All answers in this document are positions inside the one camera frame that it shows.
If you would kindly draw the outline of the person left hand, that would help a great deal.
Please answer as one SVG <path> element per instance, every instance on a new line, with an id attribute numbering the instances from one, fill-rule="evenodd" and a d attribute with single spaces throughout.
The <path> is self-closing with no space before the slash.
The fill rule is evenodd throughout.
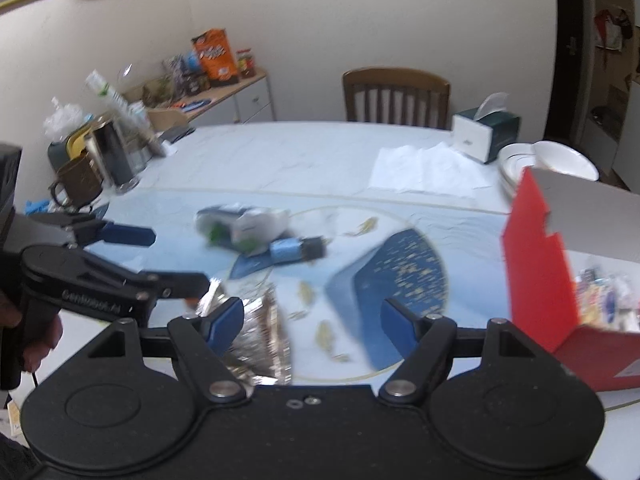
<path id="1" fill-rule="evenodd" d="M 1 331 L 16 330 L 23 315 L 12 302 L 1 295 Z M 58 346 L 63 335 L 63 324 L 58 313 L 53 318 L 34 326 L 27 326 L 24 341 L 17 344 L 21 352 L 23 370 L 35 373 L 42 361 Z"/>

